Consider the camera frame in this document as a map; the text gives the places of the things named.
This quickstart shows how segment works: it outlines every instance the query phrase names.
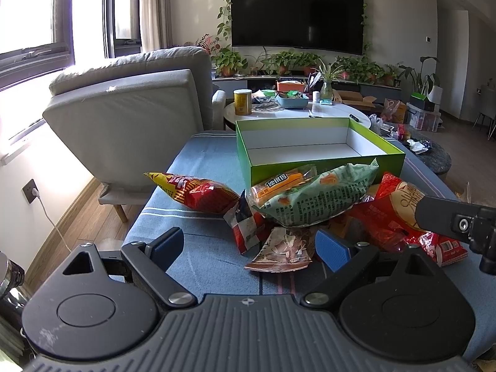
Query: open green box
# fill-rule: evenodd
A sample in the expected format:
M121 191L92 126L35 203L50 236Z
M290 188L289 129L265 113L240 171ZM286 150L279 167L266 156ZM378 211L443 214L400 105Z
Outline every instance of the open green box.
M288 118L236 122L237 155L246 187L305 164L323 173L345 164L370 164L400 176L405 153L349 118Z

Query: transparent plastic storage bin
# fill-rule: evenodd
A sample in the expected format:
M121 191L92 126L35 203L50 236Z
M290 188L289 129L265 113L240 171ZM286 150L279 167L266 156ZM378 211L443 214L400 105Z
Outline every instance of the transparent plastic storage bin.
M408 106L408 124L416 130L437 132L440 125L441 114L422 110L412 104Z

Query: blue tablecloth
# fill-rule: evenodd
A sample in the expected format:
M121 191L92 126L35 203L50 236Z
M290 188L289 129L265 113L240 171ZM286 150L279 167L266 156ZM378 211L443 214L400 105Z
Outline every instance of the blue tablecloth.
M412 182L428 195L456 199L448 187L418 158L397 141L406 152L402 179ZM244 189L237 159L236 135L231 132L204 132L192 137L179 153L168 172L212 179L225 183L237 193ZM244 270L259 252L252 248L241 256L230 227L219 215L190 210L173 201L157 188L125 243L150 242L171 227L184 231L184 251L168 270L168 274L188 288L200 300L205 293L216 294L286 294L299 296L327 276L320 262L294 273L255 273ZM496 281L479 271L480 257L469 257L444 268L447 275L467 298L476 315L476 329L464 358L471 361L496 342Z

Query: green packet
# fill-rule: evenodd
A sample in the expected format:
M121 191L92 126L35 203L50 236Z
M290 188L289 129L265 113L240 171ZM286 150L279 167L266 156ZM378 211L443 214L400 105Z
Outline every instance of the green packet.
M340 166L272 197L256 209L284 227L309 227L358 203L374 182L378 169L375 159L370 165Z

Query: triangular cutout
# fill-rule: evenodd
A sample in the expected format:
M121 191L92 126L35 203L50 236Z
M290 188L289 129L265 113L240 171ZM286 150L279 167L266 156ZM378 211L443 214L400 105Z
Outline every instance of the triangular cutout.
M64 270L63 275L88 274L93 272L90 255L87 252L79 253L70 265Z
M408 265L406 267L405 272L407 274L413 275L423 275L426 277L433 277L434 274L426 265L424 259L418 255L411 255L408 260Z

